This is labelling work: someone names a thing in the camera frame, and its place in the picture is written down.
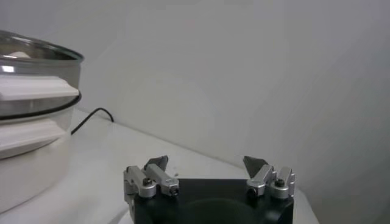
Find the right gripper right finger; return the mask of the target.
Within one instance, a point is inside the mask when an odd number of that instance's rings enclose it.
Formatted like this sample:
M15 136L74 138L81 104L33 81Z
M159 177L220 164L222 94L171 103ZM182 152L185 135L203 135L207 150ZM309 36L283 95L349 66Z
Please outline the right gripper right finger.
M264 194L278 200L293 198L296 175L291 168L282 167L278 172L264 159L251 156L244 156L243 163L250 177L246 181L250 198L260 198Z

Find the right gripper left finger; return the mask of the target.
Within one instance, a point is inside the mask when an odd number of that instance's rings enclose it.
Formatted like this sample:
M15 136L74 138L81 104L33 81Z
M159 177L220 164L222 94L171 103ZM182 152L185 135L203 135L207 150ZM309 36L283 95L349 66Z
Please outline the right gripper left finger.
M180 195L180 183L166 173L167 155L151 158L143 167L128 166L123 172L124 201L146 203L166 200L176 203Z

